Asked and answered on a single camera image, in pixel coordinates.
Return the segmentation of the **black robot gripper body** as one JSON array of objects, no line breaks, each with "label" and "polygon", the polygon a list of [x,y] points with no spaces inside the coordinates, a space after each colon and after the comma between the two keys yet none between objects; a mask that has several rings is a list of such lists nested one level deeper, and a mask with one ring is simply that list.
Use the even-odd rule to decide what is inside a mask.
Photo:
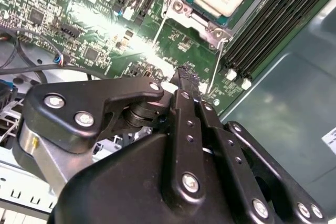
[{"label": "black robot gripper body", "polygon": [[[205,200],[187,206],[182,176],[196,176]],[[227,198],[211,154],[197,137],[146,137],[80,171],[62,190],[52,223],[245,223]]]}]

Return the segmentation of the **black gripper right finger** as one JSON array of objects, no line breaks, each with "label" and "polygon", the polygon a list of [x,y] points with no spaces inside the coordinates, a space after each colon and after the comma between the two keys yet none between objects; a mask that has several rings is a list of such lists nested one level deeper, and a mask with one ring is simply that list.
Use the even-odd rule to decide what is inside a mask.
[{"label": "black gripper right finger", "polygon": [[188,72],[203,144],[213,153],[235,223],[327,223],[319,204],[238,122],[222,124],[201,100],[199,77]]}]

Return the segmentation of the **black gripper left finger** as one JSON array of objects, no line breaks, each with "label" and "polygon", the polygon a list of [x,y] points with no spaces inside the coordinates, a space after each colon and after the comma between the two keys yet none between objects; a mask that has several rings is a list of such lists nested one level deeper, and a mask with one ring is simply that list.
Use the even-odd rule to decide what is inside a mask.
[{"label": "black gripper left finger", "polygon": [[[43,178],[59,199],[80,171],[146,137],[165,134],[189,142],[201,137],[197,102],[188,90],[190,70],[172,80],[149,77],[42,84],[25,97],[18,143],[22,165]],[[185,204],[201,204],[196,176],[182,176]]]}]

